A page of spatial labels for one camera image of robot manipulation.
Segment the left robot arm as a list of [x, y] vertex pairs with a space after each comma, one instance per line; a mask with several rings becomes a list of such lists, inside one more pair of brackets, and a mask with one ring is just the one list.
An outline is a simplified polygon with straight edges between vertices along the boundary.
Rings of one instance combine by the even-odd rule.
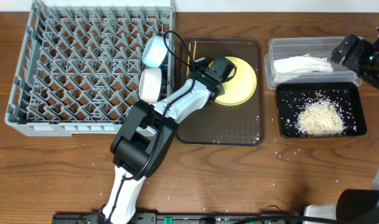
[[163, 162], [179, 124], [194, 111], [223, 94], [223, 83], [236, 74], [236, 66], [219, 56], [208, 65], [204, 58], [192, 62], [184, 85], [167, 98], [138, 101], [113, 139], [110, 151], [115, 181], [98, 223], [128, 223], [145, 180]]

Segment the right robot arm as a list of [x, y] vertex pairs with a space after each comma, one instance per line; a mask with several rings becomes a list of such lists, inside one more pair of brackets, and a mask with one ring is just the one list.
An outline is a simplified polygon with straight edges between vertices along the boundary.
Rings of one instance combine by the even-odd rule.
[[[379, 90], [379, 22], [373, 43], [354, 34], [332, 51], [331, 61], [341, 63]], [[336, 203], [307, 205], [296, 223], [379, 223], [379, 168], [369, 189], [345, 189]]]

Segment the light blue bowl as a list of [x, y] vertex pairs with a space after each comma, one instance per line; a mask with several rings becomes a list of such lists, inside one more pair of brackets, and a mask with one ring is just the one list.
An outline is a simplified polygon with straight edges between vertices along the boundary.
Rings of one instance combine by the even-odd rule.
[[143, 52], [143, 64], [145, 64], [148, 68], [160, 67], [167, 55], [166, 46], [169, 46], [169, 44], [165, 45], [163, 37], [158, 35], [151, 37]]

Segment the white paper napkin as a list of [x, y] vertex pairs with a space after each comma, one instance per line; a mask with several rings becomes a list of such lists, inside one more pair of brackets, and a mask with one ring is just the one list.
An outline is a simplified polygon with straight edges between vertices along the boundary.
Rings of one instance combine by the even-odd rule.
[[295, 56], [273, 61], [277, 73], [333, 72], [327, 58]]

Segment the yellow round plate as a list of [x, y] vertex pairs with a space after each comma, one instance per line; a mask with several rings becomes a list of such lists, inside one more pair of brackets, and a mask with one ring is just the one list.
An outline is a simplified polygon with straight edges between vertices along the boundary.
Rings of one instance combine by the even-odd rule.
[[249, 100], [257, 87], [257, 76], [252, 66], [238, 57], [227, 57], [236, 66], [230, 81], [223, 83], [225, 93], [218, 96], [215, 102], [224, 106], [236, 106]]

